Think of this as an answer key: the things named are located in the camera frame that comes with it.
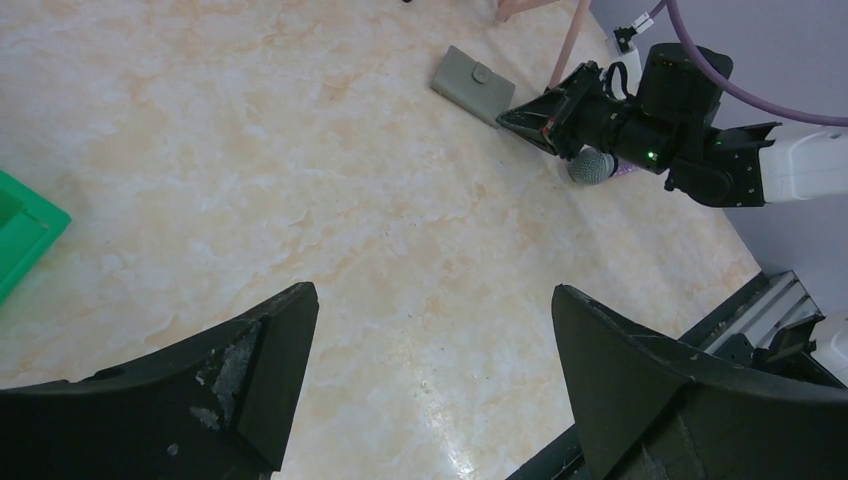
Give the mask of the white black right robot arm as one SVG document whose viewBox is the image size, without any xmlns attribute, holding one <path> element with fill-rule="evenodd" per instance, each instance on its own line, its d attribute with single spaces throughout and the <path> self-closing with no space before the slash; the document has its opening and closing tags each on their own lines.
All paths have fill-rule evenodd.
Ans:
<svg viewBox="0 0 848 480">
<path fill-rule="evenodd" d="M 636 94 L 616 97 L 612 74 L 625 69 L 621 62 L 607 69 L 582 63 L 496 122 L 569 161 L 593 149 L 663 174 L 666 190 L 708 207 L 761 207 L 846 192 L 846 128 L 780 122 L 714 127 L 720 89 L 679 43 L 654 45 Z"/>
</svg>

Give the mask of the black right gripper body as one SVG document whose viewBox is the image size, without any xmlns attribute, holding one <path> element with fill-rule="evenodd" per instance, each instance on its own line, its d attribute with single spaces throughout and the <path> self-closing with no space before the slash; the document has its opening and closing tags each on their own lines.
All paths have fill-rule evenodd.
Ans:
<svg viewBox="0 0 848 480">
<path fill-rule="evenodd" d="M 622 63 L 602 69 L 584 63 L 544 92 L 546 139 L 561 157 L 588 146 L 642 169 L 662 173 L 672 161 L 695 154 L 720 104 L 721 89 L 695 65 L 680 43 L 648 52 L 638 90 L 617 99 L 609 74 L 627 74 Z"/>
</svg>

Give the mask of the grey card holder wallet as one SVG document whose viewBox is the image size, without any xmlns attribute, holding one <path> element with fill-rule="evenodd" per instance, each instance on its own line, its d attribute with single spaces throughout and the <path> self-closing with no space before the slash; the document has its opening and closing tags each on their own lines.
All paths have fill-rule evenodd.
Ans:
<svg viewBox="0 0 848 480">
<path fill-rule="evenodd" d="M 510 108 L 515 85 L 450 45 L 437 66 L 430 88 L 487 125 Z"/>
</svg>

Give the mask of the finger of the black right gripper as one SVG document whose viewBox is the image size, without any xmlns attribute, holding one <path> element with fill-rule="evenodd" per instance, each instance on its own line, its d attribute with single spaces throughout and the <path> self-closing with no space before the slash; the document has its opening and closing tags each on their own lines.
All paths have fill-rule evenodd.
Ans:
<svg viewBox="0 0 848 480">
<path fill-rule="evenodd" d="M 561 156 L 555 137 L 563 123 L 563 101 L 560 90 L 546 90 L 536 99 L 499 114 L 496 123 L 536 148 Z"/>
</svg>

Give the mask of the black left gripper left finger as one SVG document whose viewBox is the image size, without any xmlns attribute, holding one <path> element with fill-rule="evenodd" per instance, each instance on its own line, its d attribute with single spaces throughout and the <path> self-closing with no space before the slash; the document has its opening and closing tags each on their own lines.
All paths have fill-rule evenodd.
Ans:
<svg viewBox="0 0 848 480">
<path fill-rule="evenodd" d="M 268 479 L 281 469 L 318 295 L 297 283 L 171 346 L 1 393 L 5 479 Z"/>
</svg>

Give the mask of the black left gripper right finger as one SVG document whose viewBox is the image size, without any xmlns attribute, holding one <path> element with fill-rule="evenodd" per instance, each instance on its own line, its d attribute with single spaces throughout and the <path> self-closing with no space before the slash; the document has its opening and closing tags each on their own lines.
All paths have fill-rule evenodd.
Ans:
<svg viewBox="0 0 848 480">
<path fill-rule="evenodd" d="M 847 393 L 746 368 L 556 287 L 555 339 L 595 479 L 843 479 Z"/>
</svg>

